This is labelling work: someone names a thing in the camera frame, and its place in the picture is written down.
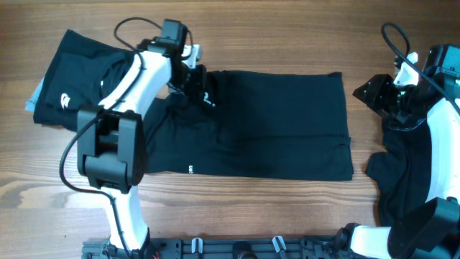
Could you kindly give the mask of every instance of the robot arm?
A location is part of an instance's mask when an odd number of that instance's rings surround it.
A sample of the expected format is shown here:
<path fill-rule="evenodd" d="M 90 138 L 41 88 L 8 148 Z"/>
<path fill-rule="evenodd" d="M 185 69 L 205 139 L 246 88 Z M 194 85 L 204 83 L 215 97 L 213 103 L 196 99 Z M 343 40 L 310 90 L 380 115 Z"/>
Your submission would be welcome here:
<path fill-rule="evenodd" d="M 408 59 L 416 61 L 416 53 Z M 460 48 L 430 49 L 423 73 L 460 105 Z M 353 95 L 394 130 L 410 131 L 425 120 L 431 131 L 431 184 L 426 203 L 392 227 L 353 229 L 349 248 L 372 258 L 458 258 L 460 256 L 460 115 L 432 85 L 418 81 L 407 63 L 393 80 L 375 75 Z"/>
<path fill-rule="evenodd" d="M 165 20 L 160 37 L 138 45 L 143 50 L 140 55 L 144 68 L 123 102 L 111 111 L 104 110 L 113 106 L 137 77 L 141 66 L 138 55 L 119 85 L 99 106 L 83 106 L 78 112 L 79 129 L 102 111 L 107 113 L 80 137 L 78 170 L 88 177 L 90 186 L 114 197 L 117 217 L 111 204 L 105 205 L 111 227 L 108 252 L 112 257 L 128 258 L 123 243 L 131 257 L 150 259 L 154 255 L 137 187 L 147 171 L 142 119 L 165 85 L 177 94 L 205 95 L 206 69 L 196 65 L 201 58 L 201 46 L 185 45 L 187 32 L 180 22 Z"/>

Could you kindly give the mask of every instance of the black fabric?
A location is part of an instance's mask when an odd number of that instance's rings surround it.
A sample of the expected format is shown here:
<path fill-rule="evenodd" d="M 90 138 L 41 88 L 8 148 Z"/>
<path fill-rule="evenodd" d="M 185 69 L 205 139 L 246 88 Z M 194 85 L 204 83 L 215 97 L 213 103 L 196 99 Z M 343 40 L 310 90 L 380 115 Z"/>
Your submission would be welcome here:
<path fill-rule="evenodd" d="M 68 30 L 46 72 L 34 122 L 76 131 L 80 105 L 97 104 L 108 96 L 131 67 L 133 57 L 133 52 Z M 61 104 L 63 94 L 70 100 L 67 107 Z"/>
<path fill-rule="evenodd" d="M 144 118 L 149 172 L 349 181 L 353 167 L 340 73 L 208 74 L 215 112 L 184 95 Z"/>
<path fill-rule="evenodd" d="M 383 227 L 425 203 L 431 182 L 431 136 L 428 124 L 410 132 L 383 128 L 387 152 L 371 155 L 366 174 L 380 190 L 378 212 Z"/>

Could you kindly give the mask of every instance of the light blue cloth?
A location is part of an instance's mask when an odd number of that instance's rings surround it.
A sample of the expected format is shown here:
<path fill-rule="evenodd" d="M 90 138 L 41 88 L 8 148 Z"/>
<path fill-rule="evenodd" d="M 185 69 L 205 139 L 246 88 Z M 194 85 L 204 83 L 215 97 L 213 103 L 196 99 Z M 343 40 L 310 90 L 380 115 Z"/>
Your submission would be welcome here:
<path fill-rule="evenodd" d="M 34 112 L 35 111 L 35 105 L 37 105 L 38 96 L 40 96 L 40 92 L 42 91 L 43 80 L 44 79 L 45 78 L 42 78 L 42 80 L 38 84 L 37 88 L 35 89 L 34 93 L 30 97 L 30 99 L 26 101 L 26 108 L 25 108 L 26 111 L 29 111 L 29 112 Z"/>

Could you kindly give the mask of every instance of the wooden table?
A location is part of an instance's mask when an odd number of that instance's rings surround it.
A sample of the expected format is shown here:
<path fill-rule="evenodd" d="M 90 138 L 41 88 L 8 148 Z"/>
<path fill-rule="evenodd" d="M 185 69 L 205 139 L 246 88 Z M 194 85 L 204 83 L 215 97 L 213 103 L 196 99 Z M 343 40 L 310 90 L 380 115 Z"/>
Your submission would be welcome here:
<path fill-rule="evenodd" d="M 458 1 L 41 2 L 3 0 L 0 9 L 0 258 L 79 258 L 82 241 L 109 235 L 99 208 L 105 198 L 77 194 L 58 177 L 74 133 L 33 124 L 24 110 L 66 29 L 122 47 L 112 32 L 124 18 L 179 19 L 203 46 L 209 71 L 344 73 L 353 181 L 145 176 L 139 188 L 153 237 L 316 235 L 348 222 L 378 224 L 377 185 L 364 169 L 372 153 L 384 150 L 380 118 L 351 93 L 374 74 L 393 72 L 380 25 L 405 28 L 419 66 L 430 46 L 460 43 Z M 120 32 L 133 44 L 158 33 L 142 22 Z M 85 186 L 75 150 L 67 175 Z"/>

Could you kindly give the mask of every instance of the white logo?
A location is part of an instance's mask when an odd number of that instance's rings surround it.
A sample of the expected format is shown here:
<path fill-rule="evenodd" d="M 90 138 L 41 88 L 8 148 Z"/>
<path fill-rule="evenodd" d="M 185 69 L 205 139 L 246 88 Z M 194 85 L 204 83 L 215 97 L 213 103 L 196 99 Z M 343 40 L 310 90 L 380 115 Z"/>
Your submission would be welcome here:
<path fill-rule="evenodd" d="M 60 105 L 63 107 L 63 109 L 69 106 L 69 101 L 70 101 L 70 97 L 67 94 L 62 94 L 60 96 Z"/>
<path fill-rule="evenodd" d="M 215 105 L 215 104 L 213 104 L 213 103 L 211 103 L 211 102 L 208 100 L 208 98 L 209 98 L 209 94 L 208 94 L 208 92 L 204 92 L 204 98 L 203 98 L 203 101 L 205 101 L 206 103 L 210 104 L 212 107 L 215 107 L 216 105 Z"/>

